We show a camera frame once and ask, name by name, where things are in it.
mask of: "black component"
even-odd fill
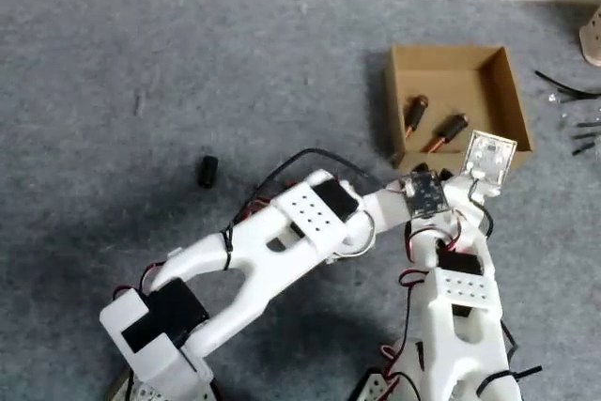
[[[586,127],[599,127],[601,126],[601,121],[595,122],[579,122],[576,127],[586,128]]]
[[[417,347],[417,359],[420,361],[420,368],[424,370],[424,342],[419,341],[415,344]]]
[[[411,106],[409,107],[407,114],[405,115],[405,128],[411,127],[416,130],[417,126],[422,120],[425,109],[428,106],[428,98],[424,95],[417,96]]]
[[[544,81],[549,82],[550,84],[556,85],[562,93],[569,94],[574,97],[574,99],[568,100],[568,101],[597,99],[597,98],[601,97],[601,93],[592,93],[590,91],[582,91],[580,89],[575,89],[572,86],[564,85],[561,82],[558,82],[557,80],[551,79],[548,75],[544,74],[540,70],[536,70],[534,73],[537,76],[539,76],[541,79],[543,79]]]
[[[411,172],[399,181],[411,219],[433,216],[449,209],[436,171]]]
[[[135,353],[162,333],[180,348],[190,332],[208,319],[208,313],[181,279],[174,279],[148,296],[140,297],[149,312],[122,332]]]
[[[428,166],[428,163],[423,162],[418,164],[416,167],[414,167],[411,170],[412,173],[428,173],[430,172],[430,167]]]
[[[439,173],[439,179],[441,182],[446,182],[450,178],[453,177],[453,173],[447,168],[442,168],[442,171]]]
[[[302,232],[302,230],[298,224],[292,223],[290,225],[290,228],[294,231],[295,234],[297,234],[299,236],[300,239],[304,238],[304,232]]]
[[[592,149],[594,147],[594,142],[593,143],[587,143],[586,145],[582,145],[581,147],[579,147],[578,149],[574,149],[572,151],[572,155],[578,155],[581,154],[582,152],[584,152],[585,150],[589,150]]]
[[[461,131],[468,127],[468,117],[465,115],[451,116],[439,129],[439,136],[445,143],[453,140]]]
[[[452,308],[453,316],[461,316],[462,318],[467,318],[468,316],[470,316],[471,307],[468,307],[467,305],[453,304]]]
[[[313,191],[326,203],[338,218],[343,222],[357,211],[359,202],[340,186],[338,180],[330,178],[325,182],[312,187]]]
[[[439,267],[443,270],[483,275],[482,265],[477,255],[437,250]]]
[[[215,178],[217,177],[217,165],[219,160],[217,157],[212,155],[206,155],[198,165],[196,170],[196,180],[198,185],[203,188],[212,188],[215,185]]]
[[[601,131],[589,131],[588,133],[580,133],[578,135],[572,135],[573,140],[582,140],[584,138],[596,138],[601,136]]]

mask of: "red wire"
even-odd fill
[[[144,280],[146,279],[146,276],[148,275],[150,270],[152,270],[154,268],[162,267],[164,264],[165,264],[164,260],[162,262],[154,262],[154,263],[151,263],[150,265],[148,265],[144,269],[144,272],[142,272],[142,276],[140,276],[140,286],[139,286],[140,291],[142,291],[142,289],[144,288]]]
[[[120,291],[130,290],[132,288],[133,287],[131,285],[117,285],[115,290],[113,290],[113,301],[116,300],[116,295],[118,295]]]

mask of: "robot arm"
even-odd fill
[[[100,322],[139,379],[170,399],[189,399],[212,380],[204,358],[257,319],[271,299],[321,262],[362,254],[373,246],[376,233],[408,220],[398,182],[361,198],[347,182],[317,171],[233,226],[231,253],[221,234],[173,251],[148,297],[129,290],[101,312]],[[163,303],[190,297],[183,283],[226,268],[246,276],[229,306],[205,319],[202,306],[191,301],[179,307],[192,312],[177,325],[180,331],[162,324],[173,314]],[[153,301],[163,292],[173,296]],[[185,341],[178,343],[184,332]]]
[[[503,154],[508,147],[492,135],[476,139],[480,144],[472,137],[463,176],[448,180],[442,197],[433,195],[442,193],[442,188],[434,193],[433,179],[426,179],[423,189],[412,186],[417,176],[360,197],[347,182],[317,171],[233,226],[229,236],[209,235],[173,251],[148,295],[129,290],[102,310],[100,322],[139,379],[171,400],[194,399],[213,379],[207,355],[257,319],[271,299],[320,263],[361,255],[376,234],[411,221],[420,233],[409,240],[410,260],[425,273],[417,293],[423,356],[413,356],[417,347],[412,346],[398,359],[398,350],[378,386],[390,384],[391,397],[358,399],[419,399],[417,389],[386,378],[402,371],[420,387],[423,401],[446,401],[454,390],[457,399],[475,401],[479,382],[508,370],[509,363],[494,266],[478,228],[483,211],[474,201],[499,194],[515,149],[513,142]],[[491,151],[492,145],[497,150]],[[452,253],[437,250],[440,232],[454,238]],[[467,269],[462,266],[466,259]],[[186,282],[228,268],[242,270],[245,282],[234,301],[208,319]],[[460,316],[457,307],[469,313]],[[485,401],[520,397],[512,378],[490,382],[481,396]]]

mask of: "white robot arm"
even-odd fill
[[[472,185],[471,173],[445,184],[447,205],[444,195],[437,199],[426,193],[421,198],[423,193],[411,187],[410,179],[360,197],[349,183],[322,170],[314,172],[250,218],[173,251],[148,295],[128,290],[102,310],[100,322],[140,380],[172,401],[193,400],[213,379],[207,355],[258,318],[271,299],[321,262],[361,255],[373,246],[377,233],[413,219],[414,227],[432,227],[409,244],[418,268],[427,271],[421,287],[427,306],[426,368],[415,378],[422,399],[446,401],[458,380],[470,376],[475,381],[508,368],[494,267],[478,229],[483,213],[472,203],[498,189],[485,182]],[[424,202],[435,214],[415,220],[424,216],[423,211],[416,213],[416,206]],[[456,234],[455,249],[473,254],[481,262],[482,274],[440,268],[434,243],[437,229]],[[198,274],[228,268],[244,272],[244,285],[228,307],[208,318],[185,283]],[[473,290],[458,294],[456,286],[451,287],[457,278]],[[454,325],[457,304],[473,312]],[[475,338],[479,344],[469,343]],[[391,371],[405,361],[394,362]],[[498,379],[494,385],[495,391],[503,392],[503,401],[519,401],[513,379]]]

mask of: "cable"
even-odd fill
[[[113,301],[116,300],[117,295],[119,294],[119,292],[123,291],[123,290],[129,290],[132,289],[133,287],[131,285],[117,285],[115,287],[115,290],[113,290]]]
[[[475,201],[472,197],[473,193],[476,191],[477,184],[478,184],[478,179],[476,178],[473,181],[473,183],[471,184],[470,190],[468,191],[468,199],[474,206],[476,206],[479,210],[481,210],[484,213],[484,215],[486,216],[486,219],[488,220],[488,229],[486,230],[485,236],[486,236],[486,239],[489,239],[490,236],[492,235],[493,229],[495,228],[495,222],[493,221],[492,216],[490,216],[490,213],[488,213],[488,210],[485,208],[485,206],[483,206],[479,202]]]
[[[423,232],[427,232],[427,231],[438,232],[438,233],[446,236],[446,238],[449,239],[449,244],[447,244],[447,247],[449,247],[450,244],[455,239],[449,232],[447,232],[444,229],[441,229],[440,227],[436,227],[435,225],[427,225],[426,227],[423,227],[423,228],[421,228],[419,230],[416,230],[415,232],[411,233],[411,224],[407,223],[407,225],[405,226],[405,252],[407,254],[407,260],[409,262],[413,263],[413,255],[412,255],[412,249],[411,249],[411,240],[416,235],[421,234]]]
[[[131,401],[131,391],[133,390],[133,370],[130,368],[130,375],[128,376],[128,386],[125,389],[125,401]]]
[[[413,379],[411,379],[408,376],[407,373],[403,373],[402,371],[395,371],[394,373],[391,374],[392,378],[397,378],[399,376],[402,377],[402,378],[405,378],[407,380],[407,382],[411,386],[411,389],[413,389],[413,392],[415,393],[415,396],[417,397],[417,401],[422,401],[422,397],[420,396],[420,392],[417,390],[417,386],[415,385],[415,382],[413,382]],[[388,396],[390,396],[390,394],[396,388],[396,386],[398,385],[398,383],[399,383],[400,380],[401,379],[398,378],[394,383],[392,383],[388,387],[388,389],[386,389],[386,391],[378,397],[377,401],[384,401],[384,400],[386,400],[386,398],[388,398]]]
[[[155,269],[155,268],[160,268],[165,264],[165,260],[161,261],[161,262],[154,262],[151,263],[150,265],[148,265],[144,271],[142,272],[142,275],[140,276],[140,284],[138,286],[138,290],[140,291],[140,293],[143,293],[143,288],[144,288],[144,280],[146,279],[146,277],[148,276],[148,273]]]
[[[234,218],[232,219],[230,224],[228,224],[227,227],[221,231],[221,234],[223,237],[223,243],[225,245],[225,251],[227,252],[227,259],[225,261],[223,270],[229,270],[229,265],[232,260],[232,252],[234,251],[234,245],[232,243],[232,239],[233,239],[233,235],[234,235],[234,225],[239,223],[242,220],[242,218],[244,217],[244,214],[247,211],[247,208],[253,203],[253,201],[258,197],[258,195],[261,193],[261,191],[270,182],[272,182],[276,177],[278,177],[288,166],[290,166],[292,163],[294,163],[295,161],[297,161],[298,159],[300,159],[301,157],[303,157],[307,154],[317,154],[317,155],[321,155],[322,157],[327,157],[331,160],[334,160],[335,162],[339,162],[342,165],[346,166],[348,169],[352,170],[355,174],[357,174],[361,178],[369,181],[370,183],[377,185],[378,188],[384,185],[374,175],[368,173],[367,171],[362,170],[355,163],[350,162],[349,160],[345,159],[344,157],[342,157],[334,152],[331,152],[329,150],[321,149],[319,147],[307,147],[306,149],[303,149],[302,151],[297,152],[292,157],[290,157],[288,160],[286,160],[285,162],[280,164],[278,167],[276,167],[273,171],[271,171],[267,177],[265,177],[265,179],[253,190],[251,195],[244,201],[244,203],[242,204],[242,207],[240,207],[238,213],[236,213],[236,215],[234,216]]]
[[[597,99],[597,98],[601,97],[601,93],[592,93],[590,91],[582,91],[580,89],[573,88],[572,86],[564,85],[555,79],[551,79],[548,75],[544,74],[540,70],[536,70],[534,73],[537,76],[539,76],[541,79],[545,80],[546,82],[549,82],[550,84],[554,84],[555,86],[560,88],[562,93],[571,94],[572,96],[575,96],[577,98],[577,100]]]
[[[357,166],[355,163],[350,162],[349,160],[345,159],[344,157],[331,152],[329,150],[326,149],[321,149],[319,147],[307,147],[306,149],[297,152],[296,154],[294,154],[292,157],[290,157],[288,160],[286,160],[285,162],[283,162],[282,164],[280,164],[277,168],[275,168],[273,171],[271,171],[269,173],[269,175],[267,177],[265,177],[265,179],[254,189],[253,193],[246,199],[246,201],[244,201],[244,203],[242,204],[242,207],[240,208],[239,212],[236,214],[236,216],[234,217],[233,223],[237,223],[242,215],[242,213],[244,212],[244,210],[253,202],[253,200],[258,196],[258,194],[270,183],[272,182],[276,177],[278,177],[280,175],[280,173],[282,173],[282,171],[284,171],[288,166],[290,166],[292,163],[294,163],[296,160],[300,159],[301,157],[304,157],[307,154],[317,154],[317,155],[321,155],[323,157],[327,157],[331,160],[334,160],[335,162],[339,162],[342,165],[346,166],[348,169],[350,169],[351,171],[353,171],[355,174],[357,174],[359,177],[369,181],[370,183],[373,183],[375,185],[377,185],[378,187],[383,186],[384,184],[378,180],[377,177],[375,177],[374,175],[368,173],[367,171],[362,170],[359,166]]]
[[[414,268],[410,268],[408,270],[404,270],[398,278],[398,283],[407,289],[407,311],[405,313],[405,329],[403,330],[403,340],[401,341],[401,346],[399,347],[398,352],[390,359],[390,361],[386,367],[386,371],[384,372],[384,375],[383,375],[384,378],[387,380],[391,379],[391,370],[393,369],[393,367],[396,364],[396,362],[398,361],[398,359],[401,357],[401,354],[403,354],[403,351],[405,350],[405,345],[407,344],[407,335],[408,335],[408,329],[409,329],[409,317],[411,315],[411,293],[413,291],[413,288],[415,288],[415,286],[417,284],[422,284],[425,281],[425,278],[418,279],[415,281],[410,281],[410,282],[405,282],[404,279],[410,274],[421,274],[421,275],[425,276],[427,273],[428,273],[428,271],[416,270]]]
[[[493,373],[492,375],[487,376],[485,378],[485,380],[483,380],[482,383],[478,386],[478,388],[476,389],[476,396],[480,397],[480,395],[485,390],[485,388],[488,387],[488,384],[490,384],[493,380],[496,380],[499,378],[506,378],[508,376],[511,376],[515,380],[520,380],[527,376],[534,375],[536,373],[540,373],[541,371],[543,371],[543,366],[536,365],[536,366],[533,366],[532,368],[529,368],[529,369],[524,370],[519,373],[516,373],[511,370],[502,370],[498,373]]]
[[[509,351],[507,351],[507,362],[509,365],[511,365],[511,360],[514,358],[514,354],[516,354],[516,351],[519,349],[519,345],[503,320],[501,320],[501,329],[503,330],[505,337],[507,337],[507,341],[511,345]]]
[[[355,216],[357,213],[365,213],[365,215],[367,215],[367,219],[370,223],[369,238],[365,241],[365,244],[361,247],[361,249],[353,254],[334,253],[334,255],[340,258],[359,257],[360,255],[365,254],[367,251],[369,251],[369,247],[371,246],[372,241],[374,241],[374,237],[376,236],[376,222],[374,221],[374,217],[367,210],[359,210],[353,213],[353,215],[350,218]]]

